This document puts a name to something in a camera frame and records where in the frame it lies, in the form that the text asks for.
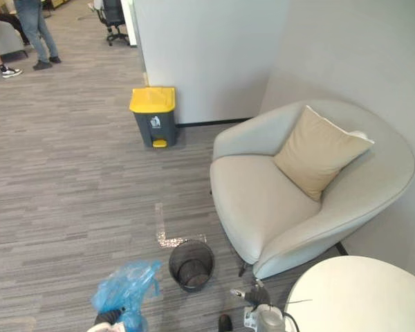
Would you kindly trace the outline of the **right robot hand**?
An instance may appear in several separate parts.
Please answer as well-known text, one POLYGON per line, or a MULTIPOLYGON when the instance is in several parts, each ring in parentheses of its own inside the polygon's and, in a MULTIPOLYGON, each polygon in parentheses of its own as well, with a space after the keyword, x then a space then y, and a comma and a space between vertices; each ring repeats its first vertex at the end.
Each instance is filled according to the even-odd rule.
POLYGON ((231 288, 230 293, 235 297, 243 299, 247 303, 251 304, 253 308, 257 308, 262 304, 271 305, 270 295, 264 286, 264 283, 260 279, 255 280, 254 285, 249 291, 231 288))

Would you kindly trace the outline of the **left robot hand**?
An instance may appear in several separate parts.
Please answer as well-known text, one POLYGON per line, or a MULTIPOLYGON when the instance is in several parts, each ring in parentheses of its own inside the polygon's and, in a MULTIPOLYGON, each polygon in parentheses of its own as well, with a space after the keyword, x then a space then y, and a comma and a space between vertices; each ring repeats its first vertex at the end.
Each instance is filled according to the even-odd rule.
POLYGON ((124 312, 125 307, 113 309, 103 313, 98 313, 94 320, 94 325, 98 325, 101 323, 108 323, 110 325, 114 325, 124 312))

